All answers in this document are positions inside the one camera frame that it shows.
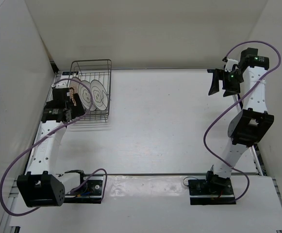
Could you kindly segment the white plate middle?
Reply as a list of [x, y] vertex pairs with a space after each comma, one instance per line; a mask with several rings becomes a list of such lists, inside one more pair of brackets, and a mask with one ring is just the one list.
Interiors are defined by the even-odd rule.
[[78, 86], [78, 95], [84, 109], [88, 110], [91, 106], [90, 111], [95, 111], [96, 107], [94, 104], [91, 104], [91, 96], [87, 90], [87, 87], [90, 88], [90, 82], [86, 80], [81, 81], [81, 84]]

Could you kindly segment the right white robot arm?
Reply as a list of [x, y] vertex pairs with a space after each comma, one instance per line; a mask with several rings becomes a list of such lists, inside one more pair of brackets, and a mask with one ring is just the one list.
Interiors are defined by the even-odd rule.
[[208, 70], [213, 75], [209, 95], [220, 90], [223, 96], [244, 93], [242, 109], [230, 122], [228, 142], [221, 155], [221, 162], [213, 165], [203, 182], [204, 190], [216, 193], [221, 186], [228, 186], [232, 168], [242, 154], [253, 144], [260, 142], [274, 122], [265, 103], [265, 78], [269, 69], [269, 58], [258, 55], [258, 49], [247, 48], [241, 52], [240, 60], [227, 59], [223, 69]]

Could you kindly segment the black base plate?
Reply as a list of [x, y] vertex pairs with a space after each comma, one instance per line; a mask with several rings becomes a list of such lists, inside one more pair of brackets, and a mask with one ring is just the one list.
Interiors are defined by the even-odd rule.
[[75, 195], [66, 195], [64, 203], [101, 204], [104, 189], [104, 176], [93, 176]]
[[235, 195], [230, 180], [226, 186], [212, 184], [204, 179], [188, 180], [190, 205], [234, 205]]

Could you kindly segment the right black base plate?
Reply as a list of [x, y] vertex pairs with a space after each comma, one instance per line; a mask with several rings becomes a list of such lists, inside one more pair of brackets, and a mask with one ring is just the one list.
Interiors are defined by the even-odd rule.
[[188, 180], [190, 205], [234, 205], [235, 195], [230, 180], [226, 186], [212, 184], [204, 179]]

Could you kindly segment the orange sunburst pattern plate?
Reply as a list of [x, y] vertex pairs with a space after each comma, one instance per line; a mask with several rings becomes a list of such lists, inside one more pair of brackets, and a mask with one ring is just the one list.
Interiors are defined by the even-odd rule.
[[80, 101], [79, 99], [79, 82], [80, 79], [77, 77], [73, 77], [71, 81], [69, 81], [69, 93], [70, 93], [70, 98], [73, 103], [73, 106], [77, 106], [78, 102]]

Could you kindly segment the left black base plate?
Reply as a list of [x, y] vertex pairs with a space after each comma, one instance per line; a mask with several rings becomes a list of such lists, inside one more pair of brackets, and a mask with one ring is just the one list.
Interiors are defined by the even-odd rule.
[[75, 195], [66, 195], [64, 203], [101, 204], [104, 189], [104, 176], [93, 176]]

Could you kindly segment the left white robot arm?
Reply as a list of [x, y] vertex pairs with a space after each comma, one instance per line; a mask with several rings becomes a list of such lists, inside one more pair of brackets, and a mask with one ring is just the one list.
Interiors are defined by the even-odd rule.
[[73, 88], [53, 89], [52, 100], [46, 103], [41, 118], [43, 142], [35, 148], [26, 174], [17, 179], [27, 207], [61, 206], [71, 190], [76, 194], [86, 191], [87, 182], [81, 178], [81, 171], [62, 175], [54, 171], [66, 124], [82, 115], [84, 108]]

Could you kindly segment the white plate black lettering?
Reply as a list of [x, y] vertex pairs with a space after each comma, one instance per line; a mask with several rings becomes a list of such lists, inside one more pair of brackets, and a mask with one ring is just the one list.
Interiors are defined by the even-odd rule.
[[108, 107], [108, 96], [106, 89], [98, 80], [90, 83], [90, 91], [93, 95], [93, 104], [98, 110], [104, 111]]

